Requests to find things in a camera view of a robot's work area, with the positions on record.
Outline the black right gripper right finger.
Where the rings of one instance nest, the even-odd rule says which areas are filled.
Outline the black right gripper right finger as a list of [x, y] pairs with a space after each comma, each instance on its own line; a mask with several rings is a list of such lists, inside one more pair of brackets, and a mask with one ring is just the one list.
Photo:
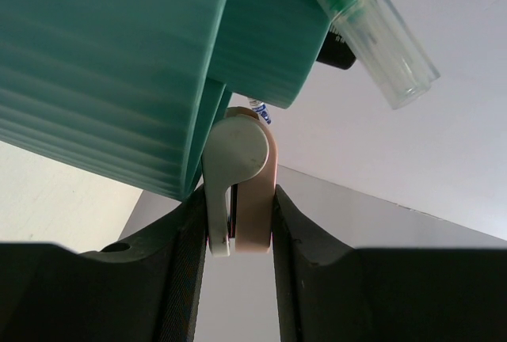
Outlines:
[[358, 248], [273, 200], [283, 341], [503, 341], [504, 249]]

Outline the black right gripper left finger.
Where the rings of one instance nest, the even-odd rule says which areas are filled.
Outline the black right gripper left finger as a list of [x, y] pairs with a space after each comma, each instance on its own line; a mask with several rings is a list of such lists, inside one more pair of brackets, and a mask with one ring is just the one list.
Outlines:
[[191, 341], [207, 244], [196, 190], [169, 214], [101, 251], [1, 246], [4, 341]]

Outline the blue clear pen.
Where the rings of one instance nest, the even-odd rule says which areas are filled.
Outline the blue clear pen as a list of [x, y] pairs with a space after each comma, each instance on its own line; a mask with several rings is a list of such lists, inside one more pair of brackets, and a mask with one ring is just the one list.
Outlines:
[[254, 111], [261, 120], [264, 120], [268, 125], [272, 123], [268, 107], [265, 102], [248, 97], [250, 109]]

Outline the teal round divided organizer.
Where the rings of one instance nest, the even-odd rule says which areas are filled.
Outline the teal round divided organizer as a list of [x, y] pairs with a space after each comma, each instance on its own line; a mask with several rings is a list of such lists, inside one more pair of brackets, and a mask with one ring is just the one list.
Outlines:
[[1, 139], [174, 199], [233, 93], [298, 96], [315, 0], [1, 0]]

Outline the green black highlighter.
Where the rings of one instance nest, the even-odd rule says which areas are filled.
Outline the green black highlighter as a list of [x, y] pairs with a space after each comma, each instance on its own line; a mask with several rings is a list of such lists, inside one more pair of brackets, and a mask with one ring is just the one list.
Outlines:
[[316, 61], [337, 69], [348, 70], [356, 62], [356, 56], [339, 31], [331, 26]]

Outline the green clear pen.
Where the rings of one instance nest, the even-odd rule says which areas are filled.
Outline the green clear pen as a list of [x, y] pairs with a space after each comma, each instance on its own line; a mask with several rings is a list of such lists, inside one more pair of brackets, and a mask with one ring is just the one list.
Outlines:
[[391, 0], [316, 0], [393, 109], [429, 91], [440, 73]]

